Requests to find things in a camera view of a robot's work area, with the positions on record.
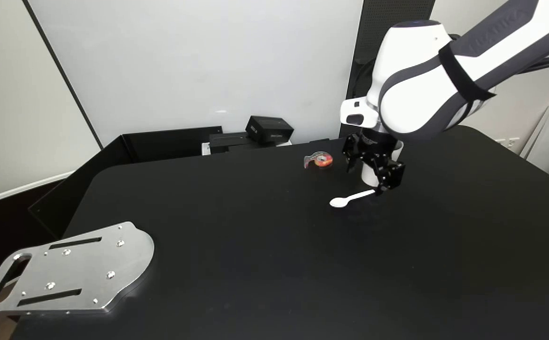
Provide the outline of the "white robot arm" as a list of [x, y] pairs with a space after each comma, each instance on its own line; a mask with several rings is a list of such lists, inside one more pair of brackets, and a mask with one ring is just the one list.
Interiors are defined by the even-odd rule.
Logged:
[[366, 95], [340, 107], [357, 133], [347, 161], [370, 194], [402, 182], [398, 152], [414, 139], [438, 137], [495, 97], [502, 82], [549, 67], [549, 0], [504, 0], [463, 37], [440, 22], [393, 25], [378, 52]]

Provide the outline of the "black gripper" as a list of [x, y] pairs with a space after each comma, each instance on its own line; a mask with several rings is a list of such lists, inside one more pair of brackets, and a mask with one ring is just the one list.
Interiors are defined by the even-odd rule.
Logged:
[[[397, 139], [385, 133], [359, 129], [359, 127], [344, 127], [344, 156], [347, 161], [347, 177], [351, 186], [361, 186], [361, 167], [359, 161], [366, 165], [376, 165], [378, 161], [387, 163], [397, 146]], [[402, 163], [387, 163], [376, 169], [376, 177], [380, 180], [378, 194], [383, 195], [393, 192], [402, 184], [406, 167]]]

